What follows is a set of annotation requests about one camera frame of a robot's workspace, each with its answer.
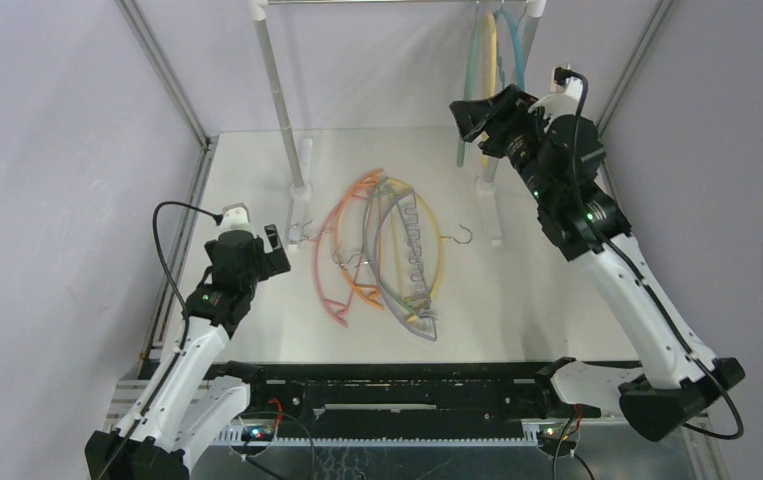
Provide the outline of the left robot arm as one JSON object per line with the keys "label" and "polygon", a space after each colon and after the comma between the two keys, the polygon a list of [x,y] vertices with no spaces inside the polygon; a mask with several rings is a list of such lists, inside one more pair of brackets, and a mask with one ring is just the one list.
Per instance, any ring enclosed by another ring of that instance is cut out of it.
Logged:
{"label": "left robot arm", "polygon": [[90,478],[188,479],[232,418],[267,409],[270,392],[252,379],[252,367],[217,377],[203,400],[194,399],[250,312],[259,284],[291,269],[277,227],[267,225],[264,232],[258,236],[239,223],[205,244],[210,264],[183,303],[187,317],[171,356],[121,420],[87,441]]}

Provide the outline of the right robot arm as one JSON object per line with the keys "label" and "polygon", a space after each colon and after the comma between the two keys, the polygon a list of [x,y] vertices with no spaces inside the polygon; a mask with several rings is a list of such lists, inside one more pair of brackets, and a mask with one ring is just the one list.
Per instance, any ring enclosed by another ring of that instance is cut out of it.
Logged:
{"label": "right robot arm", "polygon": [[657,442],[744,379],[688,326],[651,272],[626,215],[597,183],[606,156],[596,125],[570,92],[536,98],[515,85],[450,104],[459,136],[507,160],[537,206],[541,230],[604,299],[638,355],[635,368],[563,357],[537,373],[536,406],[549,416],[572,405],[618,412]]}

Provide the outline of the blue wavy hanger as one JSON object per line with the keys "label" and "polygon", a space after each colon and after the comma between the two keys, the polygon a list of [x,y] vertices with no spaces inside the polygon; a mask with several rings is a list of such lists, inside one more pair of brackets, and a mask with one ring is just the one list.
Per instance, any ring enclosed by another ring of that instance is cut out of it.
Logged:
{"label": "blue wavy hanger", "polygon": [[522,45],[521,19],[516,20],[504,7],[500,7],[494,17],[505,21],[513,51],[514,73],[516,75],[514,84],[520,89],[525,89],[526,61],[524,54],[526,50]]}

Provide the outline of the green wavy hanger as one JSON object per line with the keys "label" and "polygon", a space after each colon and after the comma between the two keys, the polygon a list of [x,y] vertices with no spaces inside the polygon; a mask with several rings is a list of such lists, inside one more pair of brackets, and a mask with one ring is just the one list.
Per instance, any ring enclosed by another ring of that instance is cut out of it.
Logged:
{"label": "green wavy hanger", "polygon": [[473,95],[473,89],[475,87],[477,62],[480,48],[481,34],[479,33],[481,22],[481,7],[480,2],[476,2],[475,13],[471,24],[471,35],[469,50],[467,55],[466,74],[464,80],[463,99],[471,100]]}

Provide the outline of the yellow wavy hanger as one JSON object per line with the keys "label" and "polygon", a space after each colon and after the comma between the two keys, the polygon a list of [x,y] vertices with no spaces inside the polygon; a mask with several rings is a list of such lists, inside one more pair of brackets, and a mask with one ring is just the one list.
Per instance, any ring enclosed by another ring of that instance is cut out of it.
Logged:
{"label": "yellow wavy hanger", "polygon": [[497,23],[494,14],[488,11],[482,22],[481,94],[490,97],[497,93]]}

